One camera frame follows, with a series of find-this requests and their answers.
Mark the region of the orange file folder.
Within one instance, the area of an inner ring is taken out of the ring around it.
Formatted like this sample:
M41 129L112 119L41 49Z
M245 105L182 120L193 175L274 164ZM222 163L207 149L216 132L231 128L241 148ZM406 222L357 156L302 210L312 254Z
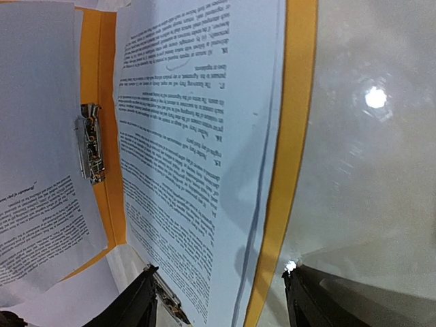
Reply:
M79 6L78 11L83 15L81 100L95 102L104 108L103 148L107 173L106 180L95 186L95 192L102 210L103 225L109 234L109 246L70 274L70 281L87 273L108 255L114 255L116 268L123 269L121 251L127 246L127 218L117 139L119 127L112 96L112 77L121 40L118 30L121 8L102 11ZM243 326L256 326L268 302L296 195L311 103L318 2L288 1L282 14L285 16L283 66L279 71L281 83L277 87L281 102L275 108L279 122L273 128L275 151L266 156L273 160L274 166L269 176L268 193L261 197L261 219L256 223L253 241L244 247L247 267L244 269L241 300L236 308L238 322Z

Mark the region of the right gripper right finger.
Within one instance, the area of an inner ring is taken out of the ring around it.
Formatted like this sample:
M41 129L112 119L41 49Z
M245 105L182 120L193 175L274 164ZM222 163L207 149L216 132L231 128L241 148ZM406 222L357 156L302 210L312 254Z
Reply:
M434 326L435 301L305 265L282 274L291 326Z

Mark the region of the stack of printed papers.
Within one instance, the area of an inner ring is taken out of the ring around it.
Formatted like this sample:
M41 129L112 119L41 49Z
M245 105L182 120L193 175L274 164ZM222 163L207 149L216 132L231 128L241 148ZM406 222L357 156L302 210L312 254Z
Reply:
M279 126L284 1L132 1L114 91L127 242L194 326L242 326Z

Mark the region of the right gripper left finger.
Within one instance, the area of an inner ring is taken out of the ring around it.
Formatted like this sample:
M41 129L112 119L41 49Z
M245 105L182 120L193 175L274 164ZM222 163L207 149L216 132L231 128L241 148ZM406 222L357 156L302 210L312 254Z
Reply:
M155 327L157 321L157 290L154 274L159 268L143 270L123 292L86 327Z

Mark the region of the chrome folder spring clip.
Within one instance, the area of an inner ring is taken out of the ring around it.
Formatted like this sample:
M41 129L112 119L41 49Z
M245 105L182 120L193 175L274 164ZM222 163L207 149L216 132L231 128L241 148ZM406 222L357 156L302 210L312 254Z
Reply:
M102 133L99 124L98 104L80 105L80 115L75 120L80 169L84 179L96 185L105 181Z

